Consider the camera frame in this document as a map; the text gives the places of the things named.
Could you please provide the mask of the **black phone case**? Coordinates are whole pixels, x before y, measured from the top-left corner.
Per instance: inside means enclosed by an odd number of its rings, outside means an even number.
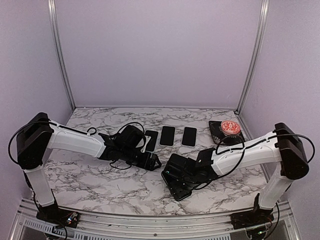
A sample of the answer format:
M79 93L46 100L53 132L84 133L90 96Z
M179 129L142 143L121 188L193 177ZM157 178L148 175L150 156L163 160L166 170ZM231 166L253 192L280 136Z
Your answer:
M181 180L177 180L166 172L162 172L161 176L165 181L170 194L176 201L182 201L192 194L192 187Z

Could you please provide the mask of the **black smartphone green edge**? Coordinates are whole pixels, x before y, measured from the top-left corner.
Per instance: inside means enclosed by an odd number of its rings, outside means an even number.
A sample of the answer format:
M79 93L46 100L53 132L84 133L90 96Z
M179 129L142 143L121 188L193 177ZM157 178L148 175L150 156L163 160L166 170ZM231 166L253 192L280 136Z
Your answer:
M173 194L173 197L176 201L182 201L185 198L188 198L192 194L192 191L180 191L180 192L175 192Z

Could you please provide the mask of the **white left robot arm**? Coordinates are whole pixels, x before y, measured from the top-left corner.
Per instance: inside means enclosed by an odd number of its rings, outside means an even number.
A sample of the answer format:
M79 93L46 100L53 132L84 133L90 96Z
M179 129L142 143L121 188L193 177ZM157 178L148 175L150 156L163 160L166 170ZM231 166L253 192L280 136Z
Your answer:
M159 157L146 150L152 137L145 134L143 126L130 122L115 134L108 135L90 128L77 130L38 113L11 137L16 141L15 163L23 170L44 215L53 223L63 219L63 211L56 206L44 170L43 158L47 150L62 150L87 155L112 164L122 160L129 167L154 171L162 166Z

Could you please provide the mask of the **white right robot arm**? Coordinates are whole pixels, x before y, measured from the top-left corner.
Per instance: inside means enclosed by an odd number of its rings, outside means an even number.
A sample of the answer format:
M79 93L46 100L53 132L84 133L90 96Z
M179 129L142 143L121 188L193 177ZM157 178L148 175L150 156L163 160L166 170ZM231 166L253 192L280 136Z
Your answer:
M274 127L273 131L250 141L241 139L232 146L204 149L196 159L173 153L161 173L173 198L181 201L200 186L209 185L237 169L275 163L273 175L247 214L252 224L260 223L293 181L304 178L310 170L302 142L304 136L294 133L283 122Z

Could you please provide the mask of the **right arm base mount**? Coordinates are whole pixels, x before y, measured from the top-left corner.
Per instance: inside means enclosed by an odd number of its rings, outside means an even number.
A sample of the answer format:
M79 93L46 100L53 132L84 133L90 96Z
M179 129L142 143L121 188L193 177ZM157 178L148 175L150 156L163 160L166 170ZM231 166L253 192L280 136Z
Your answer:
M259 205L259 196L258 193L254 198L253 209L230 215L231 224L235 230L271 223L274 220L273 209L262 209Z

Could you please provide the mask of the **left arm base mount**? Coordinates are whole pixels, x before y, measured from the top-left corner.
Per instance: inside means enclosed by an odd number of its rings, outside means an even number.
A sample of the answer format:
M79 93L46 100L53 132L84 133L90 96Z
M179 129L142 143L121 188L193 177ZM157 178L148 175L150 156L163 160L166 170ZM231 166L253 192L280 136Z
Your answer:
M76 228L78 226L80 214L77 211L60 208L56 200L52 205L45 207L37 204L35 200L34 203L38 210L36 215L37 219L59 224L63 227Z

